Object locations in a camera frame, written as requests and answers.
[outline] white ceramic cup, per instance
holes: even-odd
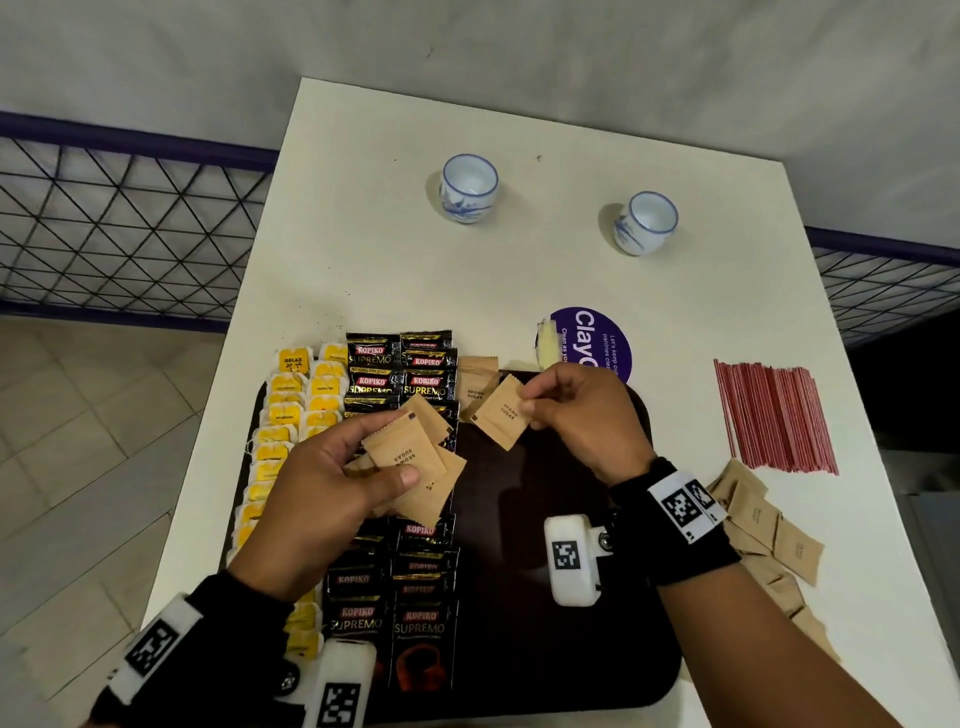
[[[680,222],[680,213],[659,192],[637,192],[613,223],[616,244],[628,255],[647,255],[663,245]]]
[[[480,221],[493,208],[500,178],[496,168],[477,155],[457,155],[444,165],[440,202],[444,212],[458,223]]]

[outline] black wrist strap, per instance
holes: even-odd
[[[719,506],[714,508],[716,501],[695,478],[675,473],[669,460],[658,457],[648,473],[610,488],[618,506],[612,521],[613,556],[654,586],[740,560],[723,529],[723,516],[716,517],[722,514]]]
[[[144,678],[142,685],[125,705],[108,683],[91,722],[123,728],[243,725],[269,704],[292,605],[251,589],[227,571],[208,576],[184,601],[200,619],[175,643],[170,635],[176,629],[163,623],[164,612],[148,624],[123,658]],[[169,653],[160,654],[166,644],[172,645]]]

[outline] purple circular sign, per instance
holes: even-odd
[[[554,311],[550,318],[557,322],[564,361],[613,369],[620,381],[627,382],[634,358],[617,324],[599,311],[576,306]]]

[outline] white table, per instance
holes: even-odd
[[[503,185],[476,226],[428,199],[464,151],[489,158]],[[680,227],[655,255],[629,258],[598,219],[641,189],[668,195]],[[532,368],[536,323],[571,305],[623,329],[657,450],[705,481],[730,456],[713,358],[811,372],[840,476],[759,472],[769,498],[827,544],[804,595],[844,667],[905,725],[955,720],[956,676],[783,166],[320,81],[300,85],[147,619],[217,569],[275,349],[348,329],[453,328],[460,352]],[[707,724],[683,682],[652,709],[589,714],[648,721]]]

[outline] person's left hand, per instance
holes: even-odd
[[[399,414],[351,417],[295,446],[263,516],[228,571],[247,586],[289,602],[316,586],[371,510],[420,480],[420,471],[411,466],[385,468],[369,477],[343,472],[360,441]]]

